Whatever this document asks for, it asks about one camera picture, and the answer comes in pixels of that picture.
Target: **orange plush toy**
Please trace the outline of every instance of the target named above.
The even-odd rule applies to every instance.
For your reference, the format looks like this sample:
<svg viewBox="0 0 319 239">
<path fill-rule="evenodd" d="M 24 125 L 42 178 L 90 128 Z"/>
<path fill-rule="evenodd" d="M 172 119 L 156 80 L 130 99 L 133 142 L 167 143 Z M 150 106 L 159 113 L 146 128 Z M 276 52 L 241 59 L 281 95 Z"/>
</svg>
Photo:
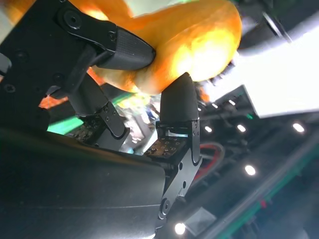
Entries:
<svg viewBox="0 0 319 239">
<path fill-rule="evenodd" d="M 194 0 L 138 17 L 123 0 L 70 1 L 92 17 L 131 31 L 156 50 L 154 62 L 137 71 L 93 68 L 105 82 L 129 92 L 161 93 L 185 72 L 194 81 L 212 78 L 231 61 L 241 37 L 239 13 L 228 0 Z M 12 22 L 33 2 L 5 0 Z"/>
</svg>

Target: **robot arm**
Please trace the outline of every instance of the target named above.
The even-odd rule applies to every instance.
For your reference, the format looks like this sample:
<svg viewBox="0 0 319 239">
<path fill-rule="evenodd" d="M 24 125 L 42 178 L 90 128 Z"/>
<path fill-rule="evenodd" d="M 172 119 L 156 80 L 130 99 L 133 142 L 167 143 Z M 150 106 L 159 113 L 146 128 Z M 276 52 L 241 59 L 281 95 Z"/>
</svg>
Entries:
<svg viewBox="0 0 319 239">
<path fill-rule="evenodd" d="M 129 129 L 86 71 L 145 67 L 147 43 L 68 1 L 37 0 L 0 54 L 1 238 L 152 238 L 201 164 L 190 76 L 164 90 L 159 138 L 137 156 L 117 152 Z M 48 94 L 68 96 L 84 121 L 75 138 L 46 132 Z"/>
</svg>

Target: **red cable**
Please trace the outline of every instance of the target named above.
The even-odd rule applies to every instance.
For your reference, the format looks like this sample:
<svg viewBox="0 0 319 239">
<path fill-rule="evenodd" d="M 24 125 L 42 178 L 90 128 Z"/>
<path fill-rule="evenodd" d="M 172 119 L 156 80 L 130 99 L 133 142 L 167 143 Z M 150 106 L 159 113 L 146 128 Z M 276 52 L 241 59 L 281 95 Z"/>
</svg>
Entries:
<svg viewBox="0 0 319 239">
<path fill-rule="evenodd" d="M 215 149 L 215 154 L 212 158 L 212 161 L 203 169 L 201 169 L 200 171 L 197 172 L 194 180 L 197 180 L 198 178 L 200 178 L 201 176 L 203 176 L 204 174 L 206 174 L 209 169 L 216 163 L 216 161 L 218 160 L 219 158 L 219 155 L 220 155 L 220 152 L 218 151 L 218 147 L 214 144 L 209 144 L 209 143 L 206 143 L 206 144 L 201 144 L 200 145 L 200 149 L 202 148 L 212 148 L 212 149 Z"/>
</svg>

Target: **metal bracket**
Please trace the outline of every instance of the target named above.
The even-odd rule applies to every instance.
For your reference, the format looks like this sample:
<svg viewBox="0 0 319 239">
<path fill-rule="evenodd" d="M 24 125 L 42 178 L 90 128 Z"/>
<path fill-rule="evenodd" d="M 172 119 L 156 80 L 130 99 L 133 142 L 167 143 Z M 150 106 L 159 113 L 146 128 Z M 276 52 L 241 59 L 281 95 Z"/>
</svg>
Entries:
<svg viewBox="0 0 319 239">
<path fill-rule="evenodd" d="M 59 10 L 57 19 L 60 26 L 71 35 L 93 43 L 100 48 L 101 52 L 107 51 L 109 54 L 114 54 L 117 32 L 117 26 L 114 23 L 95 19 L 69 4 Z"/>
<path fill-rule="evenodd" d="M 157 123 L 158 140 L 145 152 L 145 155 L 159 163 L 169 178 L 159 211 L 159 219 L 166 218 L 177 197 L 184 197 L 199 167 L 199 120 Z M 166 135 L 168 131 L 187 134 L 188 137 Z"/>
</svg>

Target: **bolt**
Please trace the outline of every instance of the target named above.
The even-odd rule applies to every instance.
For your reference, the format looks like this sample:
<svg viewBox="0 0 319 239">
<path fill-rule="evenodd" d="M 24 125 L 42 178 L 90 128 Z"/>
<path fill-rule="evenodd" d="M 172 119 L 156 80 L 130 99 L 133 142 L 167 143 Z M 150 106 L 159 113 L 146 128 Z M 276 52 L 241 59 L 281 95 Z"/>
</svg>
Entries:
<svg viewBox="0 0 319 239">
<path fill-rule="evenodd" d="M 25 51 L 16 51 L 15 53 L 15 56 L 18 58 L 18 60 L 21 62 L 21 63 L 25 63 L 28 61 L 29 59 L 29 56 L 28 54 L 25 52 Z"/>
<path fill-rule="evenodd" d="M 60 85 L 64 81 L 64 75 L 62 75 L 61 73 L 55 73 L 52 78 L 54 83 L 58 85 Z"/>
<path fill-rule="evenodd" d="M 163 199 L 162 204 L 161 204 L 161 213 L 163 213 L 163 215 L 167 215 L 167 213 L 170 210 L 170 201 L 168 199 Z"/>
<path fill-rule="evenodd" d="M 5 90 L 7 93 L 14 93 L 14 92 L 15 92 L 15 87 L 14 87 L 14 85 L 6 84 L 6 85 L 4 86 L 4 90 Z"/>
<path fill-rule="evenodd" d="M 65 23 L 74 30 L 81 28 L 82 20 L 76 12 L 68 10 L 65 12 L 63 18 Z"/>
<path fill-rule="evenodd" d="M 115 41 L 115 40 L 116 40 L 116 35 L 115 35 L 115 33 L 110 31 L 110 32 L 109 32 L 109 38 L 110 38 L 111 41 Z"/>
</svg>

